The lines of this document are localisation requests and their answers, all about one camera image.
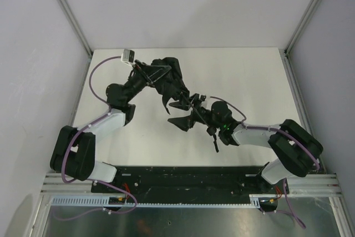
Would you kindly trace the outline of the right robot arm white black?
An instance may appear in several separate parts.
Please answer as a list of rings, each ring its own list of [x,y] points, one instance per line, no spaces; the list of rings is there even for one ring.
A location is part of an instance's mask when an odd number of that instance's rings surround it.
[[[191,113],[168,121],[185,132],[195,123],[201,123],[207,127],[206,131],[214,141],[221,140],[225,145],[272,149],[277,158],[266,163],[253,177],[258,190],[265,193],[289,176],[303,178],[313,167],[320,168],[318,159],[323,152],[322,144],[294,120],[286,119],[274,125],[247,124],[245,118],[241,121],[233,118],[235,106],[221,98],[214,99],[210,109],[203,105],[207,97],[199,94],[169,103],[170,107]]]

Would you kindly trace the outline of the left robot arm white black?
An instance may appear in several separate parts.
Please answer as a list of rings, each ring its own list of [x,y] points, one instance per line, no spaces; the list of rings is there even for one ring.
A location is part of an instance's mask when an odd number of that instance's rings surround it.
[[[101,116],[76,128],[64,126],[55,144],[50,168],[61,173],[65,183],[75,180],[100,180],[110,183],[116,167],[97,160],[96,145],[114,131],[126,126],[133,118],[135,105],[129,102],[145,87],[154,87],[172,70],[160,59],[147,65],[136,60],[124,84],[110,84],[103,101],[108,109]]]

